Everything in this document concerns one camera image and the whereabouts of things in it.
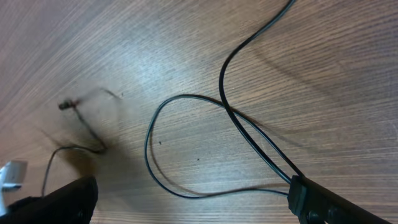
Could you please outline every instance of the cable connector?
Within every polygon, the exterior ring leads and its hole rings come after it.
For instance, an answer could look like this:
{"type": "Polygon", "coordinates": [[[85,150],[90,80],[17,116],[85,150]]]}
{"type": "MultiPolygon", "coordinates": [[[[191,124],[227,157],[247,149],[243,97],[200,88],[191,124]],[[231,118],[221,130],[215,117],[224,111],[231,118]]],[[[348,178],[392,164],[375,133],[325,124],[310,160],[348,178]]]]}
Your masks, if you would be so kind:
{"type": "Polygon", "coordinates": [[[60,103],[58,105],[58,108],[60,110],[67,110],[67,109],[70,109],[70,108],[76,108],[77,105],[79,104],[79,102],[80,102],[80,100],[73,101],[71,99],[67,99],[67,100],[64,100],[62,103],[60,103]]]}

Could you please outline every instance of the thin black wire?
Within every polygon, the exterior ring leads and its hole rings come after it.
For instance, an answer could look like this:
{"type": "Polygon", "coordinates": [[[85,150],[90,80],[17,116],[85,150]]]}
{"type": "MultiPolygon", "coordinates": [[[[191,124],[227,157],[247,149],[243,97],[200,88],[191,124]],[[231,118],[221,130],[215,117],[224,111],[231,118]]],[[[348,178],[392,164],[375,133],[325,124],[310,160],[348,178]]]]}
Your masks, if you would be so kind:
{"type": "MultiPolygon", "coordinates": [[[[149,171],[150,176],[155,180],[155,182],[161,186],[164,190],[166,190],[167,192],[181,197],[181,198],[187,198],[187,199],[203,199],[203,198],[209,198],[209,197],[216,197],[216,196],[221,196],[221,195],[227,195],[227,194],[233,194],[233,193],[238,193],[238,192],[248,192],[248,191],[261,191],[261,192],[267,192],[267,193],[272,193],[272,194],[277,194],[277,195],[281,195],[281,196],[285,196],[287,197],[287,193],[285,192],[279,192],[277,190],[270,190],[270,189],[259,189],[259,188],[255,188],[255,187],[251,187],[251,188],[245,188],[245,189],[236,189],[236,190],[229,190],[229,191],[225,191],[225,192],[218,192],[218,193],[213,193],[213,194],[208,194],[208,195],[204,195],[204,196],[186,196],[186,195],[182,195],[182,194],[178,194],[176,192],[174,192],[173,190],[170,190],[169,188],[167,188],[164,184],[162,184],[159,179],[155,176],[155,174],[152,171],[152,168],[149,165],[149,161],[148,161],[148,155],[147,155],[147,148],[148,148],[148,142],[149,142],[149,138],[150,138],[150,134],[155,126],[155,122],[156,119],[160,113],[160,111],[162,110],[162,108],[164,106],[166,106],[168,103],[170,103],[173,100],[177,100],[177,99],[181,99],[181,98],[188,98],[188,99],[196,99],[196,100],[203,100],[209,103],[213,103],[214,105],[217,105],[219,107],[224,108],[222,102],[214,100],[210,97],[207,96],[201,96],[201,95],[191,95],[191,94],[182,94],[182,95],[177,95],[177,96],[173,96],[167,100],[165,100],[162,104],[159,105],[159,107],[156,109],[150,123],[149,123],[149,127],[148,127],[148,131],[145,137],[145,143],[144,143],[144,159],[145,159],[145,164],[147,166],[147,169],[149,171]]],[[[232,109],[233,112],[239,116],[240,118],[242,118],[245,122],[247,122],[248,124],[250,124],[262,137],[264,138],[268,138],[267,135],[259,128],[257,127],[256,124],[254,124],[248,117],[246,117],[244,114],[232,109]]]]}
{"type": "MultiPolygon", "coordinates": [[[[257,143],[253,140],[253,138],[249,135],[249,133],[243,128],[242,124],[238,121],[237,117],[234,114],[234,111],[231,109],[224,91],[224,75],[226,68],[232,58],[241,50],[243,49],[248,43],[254,40],[256,37],[264,33],[267,29],[269,29],[272,25],[274,25],[294,4],[295,0],[290,0],[286,6],[273,18],[269,21],[265,26],[261,27],[257,32],[255,32],[252,36],[246,39],[242,44],[240,44],[236,49],[232,51],[232,53],[228,56],[225,60],[223,67],[220,71],[220,78],[218,89],[220,91],[221,101],[224,104],[225,110],[228,113],[229,117],[231,118],[232,122],[235,124],[239,132],[243,135],[246,141],[251,145],[251,147],[259,154],[259,156],[269,165],[269,167],[275,171],[282,179],[284,179],[288,184],[291,183],[291,179],[288,175],[286,175],[274,162],[264,153],[263,150],[257,145],[257,143]]],[[[303,173],[297,168],[292,161],[290,161],[287,156],[276,146],[276,144],[269,138],[265,137],[268,143],[279,153],[280,156],[288,163],[291,168],[299,175],[304,176],[303,173]]]]}
{"type": "Polygon", "coordinates": [[[76,107],[74,107],[73,111],[76,113],[79,121],[86,127],[86,129],[91,134],[91,136],[101,144],[102,149],[101,150],[92,150],[90,148],[83,147],[83,146],[63,146],[63,147],[60,147],[57,150],[53,151],[53,153],[50,157],[49,163],[47,164],[45,174],[44,174],[44,180],[43,180],[43,186],[42,186],[42,197],[45,196],[45,186],[47,185],[47,179],[49,177],[51,163],[52,163],[54,156],[56,155],[57,152],[62,151],[62,150],[77,150],[77,151],[83,151],[83,152],[90,152],[93,154],[104,154],[108,150],[104,141],[102,141],[102,139],[90,127],[90,125],[86,122],[86,120],[80,114],[79,110],[76,107]]]}

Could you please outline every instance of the white plug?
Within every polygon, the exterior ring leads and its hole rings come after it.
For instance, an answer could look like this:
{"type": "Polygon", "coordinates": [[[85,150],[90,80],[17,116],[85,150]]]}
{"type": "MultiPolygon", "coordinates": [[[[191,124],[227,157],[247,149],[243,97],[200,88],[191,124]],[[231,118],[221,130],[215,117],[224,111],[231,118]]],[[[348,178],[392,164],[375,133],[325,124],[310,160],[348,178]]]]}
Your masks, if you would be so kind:
{"type": "MultiPolygon", "coordinates": [[[[1,191],[17,190],[22,187],[27,170],[26,161],[9,161],[0,169],[0,186],[1,191]]],[[[0,216],[7,213],[4,205],[2,193],[0,194],[0,216]]]]}

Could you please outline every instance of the wooden desk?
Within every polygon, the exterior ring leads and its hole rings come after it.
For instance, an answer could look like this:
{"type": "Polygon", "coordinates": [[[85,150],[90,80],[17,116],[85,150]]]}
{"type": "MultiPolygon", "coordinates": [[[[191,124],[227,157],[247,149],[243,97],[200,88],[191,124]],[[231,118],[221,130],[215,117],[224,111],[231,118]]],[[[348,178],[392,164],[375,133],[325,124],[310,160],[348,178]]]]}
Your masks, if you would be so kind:
{"type": "MultiPolygon", "coordinates": [[[[1,165],[29,161],[25,185],[7,193],[7,203],[40,193],[57,147],[91,145],[74,114],[57,103],[100,86],[123,100],[99,94],[81,112],[110,152],[60,154],[47,187],[95,173],[100,196],[93,223],[298,223],[286,199],[274,195],[174,197],[155,184],[143,160],[156,107],[181,93],[219,99],[223,60],[284,4],[0,1],[1,165]]],[[[226,74],[231,105],[261,123],[308,177],[392,223],[398,223],[397,10],[394,0],[297,1],[226,74]]],[[[196,192],[288,189],[226,112],[201,101],[164,109],[153,150],[169,179],[196,192]]]]}

